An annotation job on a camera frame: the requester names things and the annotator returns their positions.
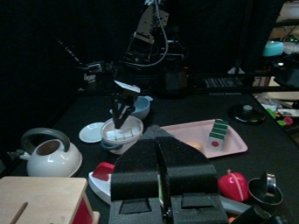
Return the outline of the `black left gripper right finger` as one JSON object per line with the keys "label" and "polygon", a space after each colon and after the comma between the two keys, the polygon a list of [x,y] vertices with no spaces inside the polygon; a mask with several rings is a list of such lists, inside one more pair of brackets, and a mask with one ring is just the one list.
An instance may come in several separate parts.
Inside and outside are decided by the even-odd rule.
{"label": "black left gripper right finger", "polygon": [[228,224],[216,170],[202,152],[171,136],[156,139],[163,205],[172,224]]}

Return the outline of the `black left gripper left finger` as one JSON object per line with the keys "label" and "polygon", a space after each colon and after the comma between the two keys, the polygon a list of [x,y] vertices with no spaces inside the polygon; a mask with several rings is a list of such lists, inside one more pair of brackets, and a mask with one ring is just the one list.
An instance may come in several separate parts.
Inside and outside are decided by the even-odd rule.
{"label": "black left gripper left finger", "polygon": [[110,224],[164,224],[154,140],[139,140],[116,160]]}

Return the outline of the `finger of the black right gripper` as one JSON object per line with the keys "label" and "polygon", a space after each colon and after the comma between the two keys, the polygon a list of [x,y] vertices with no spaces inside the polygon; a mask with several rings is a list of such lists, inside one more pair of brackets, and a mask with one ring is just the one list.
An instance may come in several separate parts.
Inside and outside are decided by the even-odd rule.
{"label": "finger of the black right gripper", "polygon": [[120,129],[120,127],[122,127],[122,110],[119,109],[118,100],[114,100],[114,102],[112,102],[112,119],[114,119],[115,128]]}
{"label": "finger of the black right gripper", "polygon": [[122,104],[119,106],[119,127],[123,126],[128,116],[134,113],[134,106]]}

